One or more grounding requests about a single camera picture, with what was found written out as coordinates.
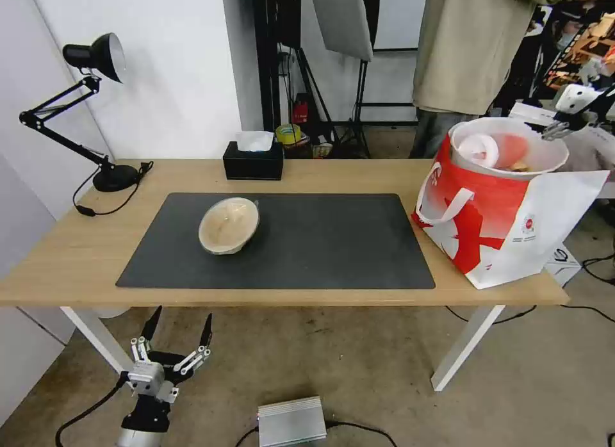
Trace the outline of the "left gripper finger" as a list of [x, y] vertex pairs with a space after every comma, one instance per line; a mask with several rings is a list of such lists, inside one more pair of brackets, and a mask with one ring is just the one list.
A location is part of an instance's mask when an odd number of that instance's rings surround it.
[[209, 313], [201, 334], [198, 347], [189, 353], [183, 360], [175, 364], [173, 371], [182, 376], [187, 375], [191, 371], [199, 369], [209, 358], [211, 354], [211, 339], [213, 336], [213, 314]]
[[162, 310], [163, 306], [159, 305], [152, 316], [145, 322], [141, 334], [138, 337], [131, 338], [130, 350], [134, 361], [133, 366], [136, 366], [139, 362], [162, 362], [161, 352], [155, 350], [151, 343]]

